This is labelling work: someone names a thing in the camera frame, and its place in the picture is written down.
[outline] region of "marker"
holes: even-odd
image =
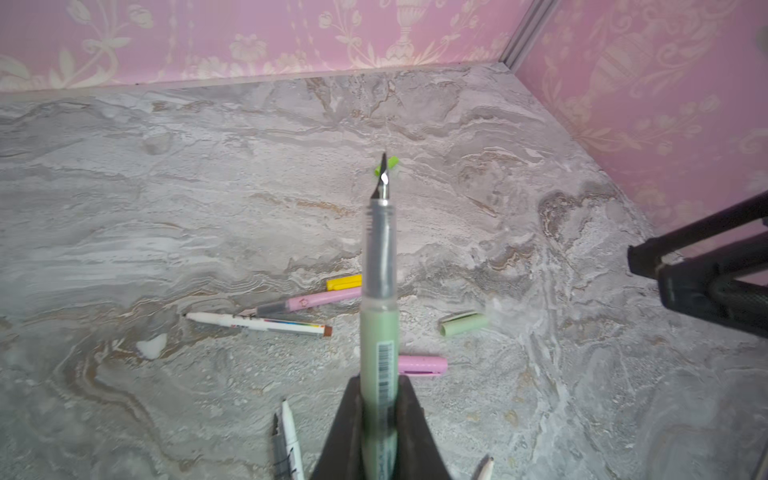
[[[493,475],[493,457],[490,457],[485,465],[482,466],[478,480],[491,480],[491,475]]]
[[[313,306],[325,305],[326,303],[341,302],[362,296],[362,287],[348,288],[344,290],[332,290],[329,292],[312,293],[310,295],[295,296],[288,300],[278,300],[276,302],[263,303],[254,308],[249,308],[240,312],[241,316],[265,316],[275,313],[295,312]]]
[[[272,418],[272,448],[275,455],[275,480],[290,478],[290,465],[286,453],[286,440],[280,433],[277,414]]]
[[[243,327],[260,332],[288,332],[301,333],[304,335],[331,336],[333,328],[327,325],[316,325],[315,323],[290,322],[286,320],[274,320],[253,318],[242,315],[226,315],[223,313],[205,313],[193,312],[185,315],[190,320],[200,323],[209,323],[211,325],[221,325],[230,327]]]
[[[290,475],[293,480],[304,480],[304,465],[301,463],[301,448],[296,437],[296,426],[293,424],[293,413],[288,401],[283,400],[283,432],[286,436],[286,451],[290,463]]]

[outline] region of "pen nib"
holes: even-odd
[[[382,154],[382,166],[379,168],[379,184],[376,185],[376,189],[373,191],[371,198],[379,198],[381,200],[389,199],[389,162],[386,159],[386,152]]]

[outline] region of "black stand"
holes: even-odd
[[[401,375],[395,406],[397,459],[392,480],[451,480],[410,379]],[[349,379],[312,480],[363,480],[360,377]]]
[[[768,192],[629,247],[629,270],[658,280],[661,302],[669,310],[768,338],[768,288],[736,280],[768,269],[768,232],[674,265],[661,260],[675,250],[760,219],[768,226]]]

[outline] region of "pink pen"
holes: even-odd
[[[325,305],[326,303],[340,302],[358,298],[362,295],[362,287],[348,288],[344,290],[331,290],[329,292],[312,293],[311,295],[295,296],[288,300],[264,303],[238,313],[241,316],[269,317],[274,313],[287,313],[294,310],[302,310],[312,306]]]
[[[448,370],[448,360],[441,356],[397,357],[397,371],[407,376],[440,376]]]

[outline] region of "green pen cap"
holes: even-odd
[[[488,317],[482,313],[471,312],[453,316],[440,324],[440,335],[454,336],[459,333],[481,329],[488,326]]]

